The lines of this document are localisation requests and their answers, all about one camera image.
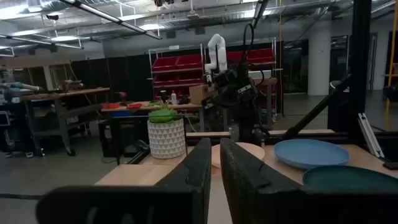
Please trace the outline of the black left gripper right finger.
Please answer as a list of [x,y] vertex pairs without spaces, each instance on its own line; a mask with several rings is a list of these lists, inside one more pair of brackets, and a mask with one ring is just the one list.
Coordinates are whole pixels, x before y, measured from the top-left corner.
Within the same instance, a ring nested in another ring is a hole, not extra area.
[[220,146],[233,224],[398,224],[398,191],[311,188],[230,139]]

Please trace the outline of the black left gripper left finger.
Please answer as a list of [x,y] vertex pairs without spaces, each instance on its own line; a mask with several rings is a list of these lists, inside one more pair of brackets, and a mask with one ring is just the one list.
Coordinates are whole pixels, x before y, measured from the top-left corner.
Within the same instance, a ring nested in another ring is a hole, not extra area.
[[201,139],[153,186],[66,186],[35,207],[39,224],[206,224],[211,141]]

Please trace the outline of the teal plate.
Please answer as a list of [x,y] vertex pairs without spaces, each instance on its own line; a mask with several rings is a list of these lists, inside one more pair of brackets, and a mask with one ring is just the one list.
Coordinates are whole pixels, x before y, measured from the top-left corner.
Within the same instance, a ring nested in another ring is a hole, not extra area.
[[398,191],[397,178],[352,166],[317,167],[306,171],[302,182],[315,189]]

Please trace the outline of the cardboard box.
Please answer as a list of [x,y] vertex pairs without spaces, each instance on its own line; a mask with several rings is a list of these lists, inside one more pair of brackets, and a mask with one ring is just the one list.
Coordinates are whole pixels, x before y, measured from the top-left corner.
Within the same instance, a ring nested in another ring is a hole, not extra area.
[[196,85],[189,88],[190,102],[195,105],[200,105],[201,101],[213,95],[213,87],[208,85]]

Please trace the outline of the cream plate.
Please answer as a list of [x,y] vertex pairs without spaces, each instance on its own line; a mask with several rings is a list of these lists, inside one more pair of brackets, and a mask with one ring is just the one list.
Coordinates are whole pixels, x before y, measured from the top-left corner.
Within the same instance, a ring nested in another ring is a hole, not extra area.
[[[237,142],[244,150],[254,155],[256,158],[262,160],[265,152],[260,146],[249,144],[245,142]],[[220,160],[220,144],[217,144],[211,148],[211,174],[213,176],[221,175],[221,160]]]

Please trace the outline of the succulent in white patterned pot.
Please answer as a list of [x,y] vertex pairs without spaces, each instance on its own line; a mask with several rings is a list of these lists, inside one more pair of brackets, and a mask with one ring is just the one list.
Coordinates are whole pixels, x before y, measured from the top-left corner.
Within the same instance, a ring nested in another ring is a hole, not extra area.
[[176,110],[162,105],[151,111],[147,128],[152,157],[172,159],[186,153],[185,123]]

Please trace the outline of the metal rack with red bins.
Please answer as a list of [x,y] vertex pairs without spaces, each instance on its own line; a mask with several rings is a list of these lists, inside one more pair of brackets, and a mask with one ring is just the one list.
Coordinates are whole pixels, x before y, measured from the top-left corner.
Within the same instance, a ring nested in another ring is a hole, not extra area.
[[[210,63],[208,46],[173,45],[169,47],[150,49],[149,52],[150,77],[153,96],[160,99],[160,92],[168,94],[176,92],[177,98],[189,95],[191,86],[202,85],[206,82],[205,65]],[[276,119],[280,97],[278,96],[277,78],[277,40],[275,37],[255,39],[251,52],[248,54],[248,75],[261,84],[261,91],[267,96],[262,104],[262,112],[271,113],[267,122]]]

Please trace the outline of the blue plate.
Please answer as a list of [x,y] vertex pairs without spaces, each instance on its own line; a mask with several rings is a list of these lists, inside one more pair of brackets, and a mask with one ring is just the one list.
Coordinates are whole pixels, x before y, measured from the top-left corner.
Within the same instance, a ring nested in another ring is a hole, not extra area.
[[306,170],[345,165],[350,159],[349,152],[341,146],[311,139],[278,142],[274,146],[274,154],[283,163]]

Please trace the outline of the white round column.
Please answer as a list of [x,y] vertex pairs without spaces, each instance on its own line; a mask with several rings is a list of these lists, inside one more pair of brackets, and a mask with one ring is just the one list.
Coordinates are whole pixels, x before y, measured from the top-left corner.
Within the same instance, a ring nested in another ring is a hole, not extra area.
[[317,22],[308,37],[308,95],[327,95],[330,80],[331,21]]

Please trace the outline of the wooden work table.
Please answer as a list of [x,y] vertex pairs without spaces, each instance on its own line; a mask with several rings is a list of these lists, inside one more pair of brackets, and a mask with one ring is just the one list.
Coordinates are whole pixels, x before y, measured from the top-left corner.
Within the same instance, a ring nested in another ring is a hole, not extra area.
[[[112,113],[116,111],[150,111],[160,109],[160,105],[151,105],[149,101],[141,101],[141,106],[139,108],[128,108],[127,106],[119,106],[119,107],[110,107],[109,104],[103,105],[103,109],[101,110],[104,113]],[[200,131],[205,131],[205,110],[202,105],[195,104],[185,104],[185,105],[168,105],[168,108],[173,110],[195,110],[199,113],[199,122],[200,122]]]

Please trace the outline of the silver aluminium extrusion bar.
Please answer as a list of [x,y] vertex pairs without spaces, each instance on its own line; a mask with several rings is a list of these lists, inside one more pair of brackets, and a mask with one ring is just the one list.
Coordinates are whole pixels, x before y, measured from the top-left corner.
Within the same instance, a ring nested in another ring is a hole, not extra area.
[[364,113],[358,114],[358,122],[370,153],[375,157],[384,158],[384,153]]

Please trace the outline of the yellow pole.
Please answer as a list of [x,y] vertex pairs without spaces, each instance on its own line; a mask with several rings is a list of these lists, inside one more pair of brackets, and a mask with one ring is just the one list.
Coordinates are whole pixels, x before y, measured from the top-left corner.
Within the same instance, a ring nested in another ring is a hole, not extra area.
[[[393,72],[393,64],[394,64],[394,54],[395,54],[395,41],[396,41],[396,28],[398,23],[398,0],[394,0],[394,17],[393,17],[393,28],[392,28],[392,41],[391,41],[391,54],[390,54],[390,62],[389,62],[389,73],[388,73],[388,82],[387,88],[391,86],[392,83],[392,72]],[[390,113],[391,102],[387,97],[386,101],[386,113],[385,113],[385,129],[389,131],[389,113]]]

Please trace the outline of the wooden workbench with grey legs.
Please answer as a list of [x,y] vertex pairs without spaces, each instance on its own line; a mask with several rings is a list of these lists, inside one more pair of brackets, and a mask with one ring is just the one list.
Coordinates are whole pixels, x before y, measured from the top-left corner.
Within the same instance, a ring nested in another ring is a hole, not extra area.
[[[62,140],[63,148],[69,156],[75,155],[70,143],[70,136],[74,134],[90,135],[90,123],[100,117],[102,104],[89,95],[104,94],[105,100],[109,96],[109,88],[91,88],[85,90],[56,91],[53,93],[37,93],[20,97],[27,112],[27,124],[32,137],[35,153],[42,157],[44,149],[40,145],[42,138],[58,136]],[[51,106],[55,113],[54,119],[39,119],[35,116],[36,107]]]

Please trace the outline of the black aluminium table frame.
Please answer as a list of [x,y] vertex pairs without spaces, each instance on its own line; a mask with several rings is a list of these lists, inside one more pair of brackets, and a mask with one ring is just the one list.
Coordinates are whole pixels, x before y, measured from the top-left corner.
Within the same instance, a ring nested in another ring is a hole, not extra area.
[[[337,86],[335,86],[335,88],[295,126],[292,126],[285,133],[276,137],[272,137],[269,134],[265,137],[265,140],[277,143],[301,137],[301,130],[317,117],[326,107],[330,107],[333,100],[337,99],[338,95],[348,89],[348,111],[340,117],[341,119],[348,120],[346,123],[348,130],[346,133],[341,134],[341,137],[343,139],[347,139],[351,143],[365,141],[359,126],[358,114],[364,113],[365,105],[364,75],[367,72],[366,63],[368,61],[370,15],[371,0],[354,0],[352,35],[357,39],[357,41],[352,44],[353,59],[351,73],[347,74],[346,78],[340,81],[339,84],[337,84]],[[388,170],[398,170],[398,162],[388,162],[385,156],[384,158],[378,159],[383,161],[384,168]]]

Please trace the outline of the black ceiling light rail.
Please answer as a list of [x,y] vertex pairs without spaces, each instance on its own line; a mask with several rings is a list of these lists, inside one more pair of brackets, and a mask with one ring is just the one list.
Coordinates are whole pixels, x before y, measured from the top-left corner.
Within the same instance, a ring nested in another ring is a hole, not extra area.
[[79,0],[59,0],[59,1],[65,3],[65,4],[68,4],[69,6],[73,6],[73,7],[76,7],[78,9],[81,9],[81,10],[83,10],[83,11],[89,13],[89,14],[94,15],[94,16],[98,16],[98,17],[100,17],[102,19],[105,19],[107,21],[115,23],[115,24],[117,24],[119,26],[123,26],[123,27],[125,27],[127,29],[136,31],[136,32],[138,32],[140,34],[144,34],[146,36],[152,37],[152,38],[157,39],[157,40],[162,40],[161,36],[156,35],[153,32],[141,29],[138,26],[132,25],[132,24],[130,24],[130,23],[124,21],[124,20],[119,19],[118,17],[114,17],[114,16],[112,16],[112,15],[110,15],[108,13],[105,13],[105,12],[99,10],[99,9],[93,8],[93,7],[91,7],[91,6],[89,6],[89,5],[85,4],[85,3],[80,2]]

